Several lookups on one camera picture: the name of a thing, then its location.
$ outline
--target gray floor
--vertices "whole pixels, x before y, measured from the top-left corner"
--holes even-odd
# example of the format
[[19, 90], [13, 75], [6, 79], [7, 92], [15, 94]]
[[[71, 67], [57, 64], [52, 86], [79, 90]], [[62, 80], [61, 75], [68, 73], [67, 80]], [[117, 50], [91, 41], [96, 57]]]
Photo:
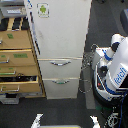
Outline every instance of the gray floor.
[[[114, 33], [124, 33], [119, 15], [122, 9], [128, 8], [128, 0], [121, 3], [120, 0], [106, 0], [104, 4], [99, 4], [93, 0], [91, 16], [89, 22], [89, 32], [87, 35], [85, 52], [90, 54], [91, 45], [97, 44], [100, 47], [110, 46], [111, 36]], [[79, 91], [77, 99], [67, 100], [47, 100], [45, 98], [20, 99], [18, 105], [0, 104], [0, 128], [30, 128], [36, 114], [43, 113], [41, 125], [79, 125], [83, 128], [92, 128], [91, 115], [97, 116], [101, 128], [105, 119], [96, 110], [96, 100], [90, 90], [91, 81], [89, 67], [83, 69], [81, 73], [80, 88], [85, 87], [86, 94]]]

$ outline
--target refrigerator door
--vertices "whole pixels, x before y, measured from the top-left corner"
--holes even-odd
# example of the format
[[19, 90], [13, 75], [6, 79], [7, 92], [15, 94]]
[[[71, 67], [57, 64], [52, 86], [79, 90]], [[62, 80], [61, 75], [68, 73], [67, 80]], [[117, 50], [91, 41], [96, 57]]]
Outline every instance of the refrigerator door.
[[24, 1], [38, 59], [83, 55], [91, 0]]

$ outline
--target white refrigerator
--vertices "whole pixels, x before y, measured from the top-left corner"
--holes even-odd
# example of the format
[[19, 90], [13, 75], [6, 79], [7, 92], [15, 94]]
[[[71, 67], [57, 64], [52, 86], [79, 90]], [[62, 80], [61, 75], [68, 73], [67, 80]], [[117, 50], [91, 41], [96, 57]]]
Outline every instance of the white refrigerator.
[[77, 98], [91, 0], [24, 0], [47, 99]]

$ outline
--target white robot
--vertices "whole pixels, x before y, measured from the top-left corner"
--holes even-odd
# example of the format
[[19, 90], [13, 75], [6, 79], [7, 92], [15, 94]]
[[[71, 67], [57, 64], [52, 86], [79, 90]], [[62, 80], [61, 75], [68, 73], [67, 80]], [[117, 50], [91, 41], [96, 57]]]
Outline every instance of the white robot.
[[128, 90], [128, 37], [115, 34], [111, 47], [96, 48], [92, 69], [94, 94], [115, 105]]

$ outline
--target cabinet drawer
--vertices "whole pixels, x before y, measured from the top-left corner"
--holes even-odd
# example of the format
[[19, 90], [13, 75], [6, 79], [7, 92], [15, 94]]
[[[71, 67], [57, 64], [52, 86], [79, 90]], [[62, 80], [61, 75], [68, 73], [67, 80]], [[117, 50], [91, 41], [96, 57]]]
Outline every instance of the cabinet drawer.
[[82, 59], [38, 61], [42, 78], [79, 77]]
[[0, 82], [0, 93], [40, 92], [38, 78], [27, 82]]
[[0, 50], [0, 66], [35, 65], [32, 50]]
[[44, 79], [47, 99], [77, 98], [79, 79]]
[[38, 70], [36, 65], [19, 66], [19, 67], [0, 67], [0, 77], [14, 76], [37, 76]]
[[27, 31], [0, 32], [0, 49], [31, 48]]

